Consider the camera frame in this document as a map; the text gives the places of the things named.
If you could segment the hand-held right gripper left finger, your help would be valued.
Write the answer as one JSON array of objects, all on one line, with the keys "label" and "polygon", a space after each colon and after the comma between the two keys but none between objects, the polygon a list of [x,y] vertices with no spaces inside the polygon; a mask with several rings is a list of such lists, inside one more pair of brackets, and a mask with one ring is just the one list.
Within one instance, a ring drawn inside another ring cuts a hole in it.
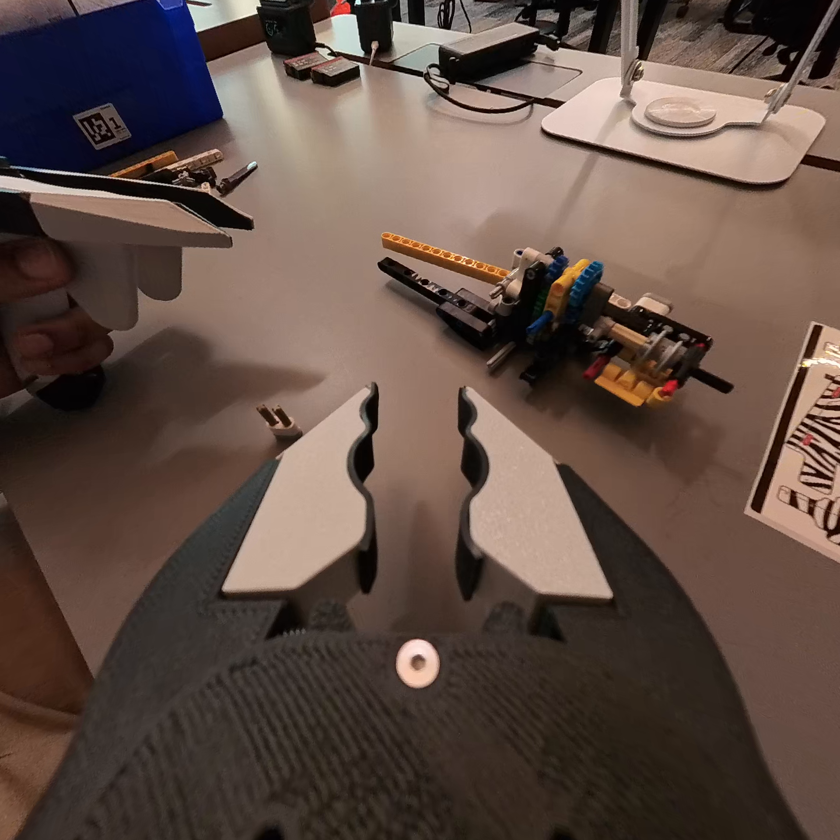
[{"label": "hand-held right gripper left finger", "polygon": [[228,600],[346,603],[377,573],[374,467],[379,388],[362,387],[277,459],[222,585]]}]

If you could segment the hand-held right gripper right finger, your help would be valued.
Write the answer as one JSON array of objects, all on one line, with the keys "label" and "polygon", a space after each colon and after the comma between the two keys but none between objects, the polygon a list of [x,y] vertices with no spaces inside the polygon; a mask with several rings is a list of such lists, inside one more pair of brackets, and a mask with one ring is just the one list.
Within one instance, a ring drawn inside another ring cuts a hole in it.
[{"label": "hand-held right gripper right finger", "polygon": [[551,454],[474,388],[458,391],[460,468],[455,573],[484,607],[606,605],[613,589]]}]

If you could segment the black lego pieces cluster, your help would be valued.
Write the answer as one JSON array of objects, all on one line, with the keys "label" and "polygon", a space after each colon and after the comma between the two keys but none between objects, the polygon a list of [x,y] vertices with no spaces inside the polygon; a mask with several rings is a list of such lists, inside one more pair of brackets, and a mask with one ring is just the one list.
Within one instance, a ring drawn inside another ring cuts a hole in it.
[{"label": "black lego pieces cluster", "polygon": [[180,169],[164,168],[153,171],[141,178],[144,182],[183,186],[210,193],[217,187],[217,175],[211,165],[200,167],[182,167]]}]

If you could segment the black lego pin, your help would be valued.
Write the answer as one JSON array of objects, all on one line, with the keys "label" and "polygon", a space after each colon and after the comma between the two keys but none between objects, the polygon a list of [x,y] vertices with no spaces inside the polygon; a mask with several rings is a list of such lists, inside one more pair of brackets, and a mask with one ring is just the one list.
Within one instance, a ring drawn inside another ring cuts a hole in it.
[{"label": "black lego pin", "polygon": [[235,190],[242,182],[244,182],[257,170],[257,161],[247,163],[245,166],[241,167],[234,173],[218,180],[216,183],[217,193],[220,196],[228,196],[233,190]]}]

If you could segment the yellow lego beam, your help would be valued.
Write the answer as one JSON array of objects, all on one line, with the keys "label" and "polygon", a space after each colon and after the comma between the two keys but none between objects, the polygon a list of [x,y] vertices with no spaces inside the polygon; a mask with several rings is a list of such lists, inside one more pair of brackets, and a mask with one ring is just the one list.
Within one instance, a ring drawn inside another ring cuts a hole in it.
[{"label": "yellow lego beam", "polygon": [[126,168],[110,174],[111,177],[127,180],[141,180],[147,175],[151,175],[163,170],[165,167],[173,165],[179,161],[177,154],[172,150],[157,154],[145,161],[136,162]]}]

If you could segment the small white lego connector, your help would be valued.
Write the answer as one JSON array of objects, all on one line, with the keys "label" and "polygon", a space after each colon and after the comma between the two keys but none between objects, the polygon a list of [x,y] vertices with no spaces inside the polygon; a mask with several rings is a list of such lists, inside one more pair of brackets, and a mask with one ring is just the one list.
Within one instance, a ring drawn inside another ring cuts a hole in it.
[{"label": "small white lego connector", "polygon": [[298,440],[303,436],[301,427],[280,405],[259,404],[255,409],[276,439]]}]

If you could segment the multicoloured lego assembly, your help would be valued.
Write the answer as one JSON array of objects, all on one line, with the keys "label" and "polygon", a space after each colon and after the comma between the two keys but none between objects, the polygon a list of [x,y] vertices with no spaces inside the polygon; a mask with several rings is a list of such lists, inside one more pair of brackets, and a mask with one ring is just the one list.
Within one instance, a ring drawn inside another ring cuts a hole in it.
[{"label": "multicoloured lego assembly", "polygon": [[434,304],[450,331],[479,351],[494,372],[519,351],[520,380],[537,384],[566,355],[589,360],[583,378],[632,407],[665,406],[689,382],[727,395],[733,384],[707,371],[713,338],[673,318],[673,304],[648,292],[636,301],[605,283],[602,262],[572,261],[561,247],[519,248],[511,267],[383,233],[392,255],[420,261],[491,287],[486,297],[449,290],[391,256],[377,266],[390,280]]}]

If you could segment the person's left hand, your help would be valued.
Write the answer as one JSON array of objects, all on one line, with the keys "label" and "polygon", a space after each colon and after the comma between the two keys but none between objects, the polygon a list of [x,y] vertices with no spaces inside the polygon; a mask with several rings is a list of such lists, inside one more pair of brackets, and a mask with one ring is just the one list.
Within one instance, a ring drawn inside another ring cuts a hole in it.
[{"label": "person's left hand", "polygon": [[[1,306],[54,291],[65,291],[75,276],[66,250],[48,239],[19,239],[2,244]],[[78,308],[55,318],[32,322],[12,338],[13,356],[1,353],[1,398],[22,391],[24,382],[14,368],[19,360],[27,375],[58,376],[85,373],[105,362],[113,352],[109,331]]]}]

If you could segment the blue plastic bin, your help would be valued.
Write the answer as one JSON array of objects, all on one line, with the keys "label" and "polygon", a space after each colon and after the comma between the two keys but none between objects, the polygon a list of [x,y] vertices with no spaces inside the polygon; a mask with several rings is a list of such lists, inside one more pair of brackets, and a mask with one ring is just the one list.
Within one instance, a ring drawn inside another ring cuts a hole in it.
[{"label": "blue plastic bin", "polygon": [[185,2],[128,2],[2,34],[1,153],[89,172],[224,116]]}]

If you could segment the black charger dock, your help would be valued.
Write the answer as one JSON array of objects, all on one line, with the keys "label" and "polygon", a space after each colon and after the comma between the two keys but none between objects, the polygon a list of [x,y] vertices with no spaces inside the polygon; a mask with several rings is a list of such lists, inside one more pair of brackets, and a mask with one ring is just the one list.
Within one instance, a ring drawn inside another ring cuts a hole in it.
[{"label": "black charger dock", "polygon": [[260,1],[257,15],[269,50],[286,58],[315,51],[317,39],[306,1]]}]

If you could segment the zebra sticker sheet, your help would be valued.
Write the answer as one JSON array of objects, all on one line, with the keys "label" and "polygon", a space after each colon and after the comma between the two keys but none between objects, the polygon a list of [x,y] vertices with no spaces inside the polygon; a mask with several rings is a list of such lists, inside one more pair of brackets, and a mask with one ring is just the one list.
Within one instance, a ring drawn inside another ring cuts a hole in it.
[{"label": "zebra sticker sheet", "polygon": [[744,513],[839,562],[839,330],[812,322]]}]

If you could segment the black power adapter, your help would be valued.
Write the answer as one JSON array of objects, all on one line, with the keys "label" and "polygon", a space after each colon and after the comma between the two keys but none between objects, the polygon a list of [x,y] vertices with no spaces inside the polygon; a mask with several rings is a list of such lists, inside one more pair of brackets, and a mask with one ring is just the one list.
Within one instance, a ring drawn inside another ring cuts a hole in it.
[{"label": "black power adapter", "polygon": [[541,35],[538,28],[520,23],[466,35],[438,48],[437,66],[454,81],[492,76],[532,55]]}]

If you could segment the person's trouser leg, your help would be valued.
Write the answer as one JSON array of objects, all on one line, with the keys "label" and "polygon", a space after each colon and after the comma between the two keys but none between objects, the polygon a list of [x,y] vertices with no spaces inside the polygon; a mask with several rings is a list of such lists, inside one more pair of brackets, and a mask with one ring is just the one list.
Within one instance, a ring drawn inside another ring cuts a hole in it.
[{"label": "person's trouser leg", "polygon": [[64,759],[88,691],[52,705],[1,695],[1,838],[15,838]]}]

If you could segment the white desk stand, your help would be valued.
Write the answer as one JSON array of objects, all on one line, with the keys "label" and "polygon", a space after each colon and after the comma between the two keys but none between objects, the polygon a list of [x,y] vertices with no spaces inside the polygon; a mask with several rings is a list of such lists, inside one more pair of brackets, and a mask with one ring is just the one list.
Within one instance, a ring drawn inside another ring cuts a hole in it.
[{"label": "white desk stand", "polygon": [[620,75],[593,82],[546,116],[541,130],[556,140],[739,184],[771,186],[788,180],[826,120],[787,102],[839,2],[828,5],[791,79],[763,100],[644,80],[638,8],[638,1],[621,2]]}]

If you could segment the black office chair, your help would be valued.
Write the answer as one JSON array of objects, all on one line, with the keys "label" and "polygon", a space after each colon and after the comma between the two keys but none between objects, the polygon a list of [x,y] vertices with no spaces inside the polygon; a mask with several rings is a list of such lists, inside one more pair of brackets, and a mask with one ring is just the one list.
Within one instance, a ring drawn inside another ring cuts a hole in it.
[{"label": "black office chair", "polygon": [[830,1],[730,1],[721,22],[730,33],[768,38],[771,45],[764,54],[775,56],[783,67],[780,74],[770,79],[788,81],[830,4]]}]

